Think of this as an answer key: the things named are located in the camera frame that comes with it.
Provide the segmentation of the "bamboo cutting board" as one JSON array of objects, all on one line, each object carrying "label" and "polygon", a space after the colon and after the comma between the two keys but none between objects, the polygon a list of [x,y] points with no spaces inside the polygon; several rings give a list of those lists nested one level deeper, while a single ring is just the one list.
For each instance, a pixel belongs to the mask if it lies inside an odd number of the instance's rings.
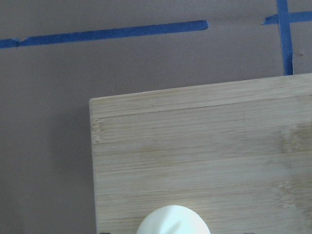
[{"label": "bamboo cutting board", "polygon": [[89,101],[97,233],[182,205],[214,234],[312,231],[312,76]]}]

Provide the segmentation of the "white steamed bun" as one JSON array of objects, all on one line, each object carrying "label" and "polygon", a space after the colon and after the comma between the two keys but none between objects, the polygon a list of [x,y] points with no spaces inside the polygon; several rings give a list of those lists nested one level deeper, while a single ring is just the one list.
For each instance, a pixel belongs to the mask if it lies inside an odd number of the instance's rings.
[{"label": "white steamed bun", "polygon": [[138,234],[209,234],[205,221],[193,210],[169,205],[149,213],[141,222]]}]

